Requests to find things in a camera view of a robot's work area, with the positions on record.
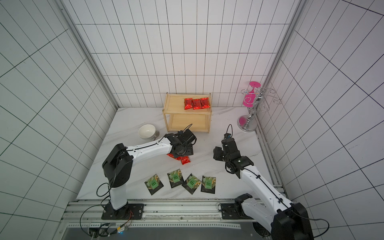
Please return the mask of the red tea bag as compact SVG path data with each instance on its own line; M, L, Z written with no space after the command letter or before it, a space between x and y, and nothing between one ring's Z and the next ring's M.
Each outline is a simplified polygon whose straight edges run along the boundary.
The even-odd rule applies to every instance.
M185 165L187 163L190 163L190 157L189 156L185 156L185 157L179 157L179 160L180 162L182 163L182 165Z
M192 100L192 105L194 110L200 110L202 109L202 103L200 99L193 99Z
M202 109L209 109L211 107L209 98L201 98L200 102Z
M184 99L184 109L185 110L193 109L193 98Z
M168 156L169 156L170 158L172 158L172 159L177 160L177 158L176 158L173 154L168 154Z

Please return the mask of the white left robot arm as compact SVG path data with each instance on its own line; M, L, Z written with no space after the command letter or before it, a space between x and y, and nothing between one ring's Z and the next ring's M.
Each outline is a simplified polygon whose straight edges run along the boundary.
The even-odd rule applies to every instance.
M174 157L192 156L197 137L189 129L176 134L165 134L161 139L146 144L126 147L114 146L102 164L108 180L109 202L104 206L102 220L140 220L144 204L129 204L126 183L133 169L147 160L172 154Z

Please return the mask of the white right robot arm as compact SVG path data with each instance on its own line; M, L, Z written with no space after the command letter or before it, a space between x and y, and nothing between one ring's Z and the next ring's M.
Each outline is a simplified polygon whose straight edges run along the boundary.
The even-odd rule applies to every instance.
M228 173L246 183L260 199L259 204L250 194L235 199L240 214L250 217L271 234L273 240L313 240L307 210L284 197L260 173L254 163L242 156L235 139L225 134L222 147L214 148L214 159L225 163Z

